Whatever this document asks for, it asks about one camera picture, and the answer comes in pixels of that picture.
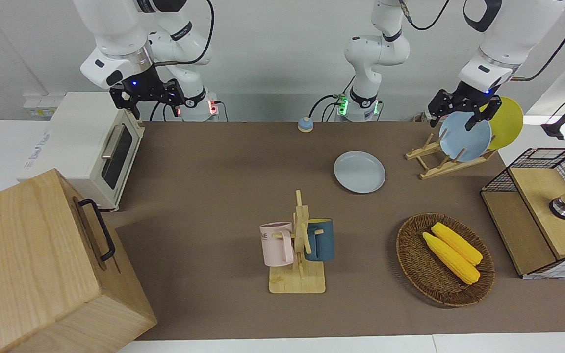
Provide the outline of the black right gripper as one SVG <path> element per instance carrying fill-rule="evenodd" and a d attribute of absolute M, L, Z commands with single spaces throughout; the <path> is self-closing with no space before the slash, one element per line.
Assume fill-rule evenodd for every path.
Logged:
<path fill-rule="evenodd" d="M 180 107 L 184 105 L 185 96 L 177 79 L 163 82 L 155 66 L 142 73 L 123 78 L 116 71 L 110 76 L 110 94 L 117 109 L 130 112 L 135 119 L 140 119 L 139 102 L 160 102 L 170 107 L 174 118 L 181 116 Z"/>

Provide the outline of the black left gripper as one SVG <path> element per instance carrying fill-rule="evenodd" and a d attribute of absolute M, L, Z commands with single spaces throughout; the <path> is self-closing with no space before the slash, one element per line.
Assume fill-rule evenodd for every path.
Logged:
<path fill-rule="evenodd" d="M 468 83 L 459 82 L 453 92 L 439 90 L 427 106 L 431 115 L 430 127 L 435 128 L 442 117 L 455 111 L 473 112 L 465 123 L 465 130 L 472 130 L 477 123 L 491 120 L 503 103 L 496 94 L 497 89 L 480 91 Z"/>

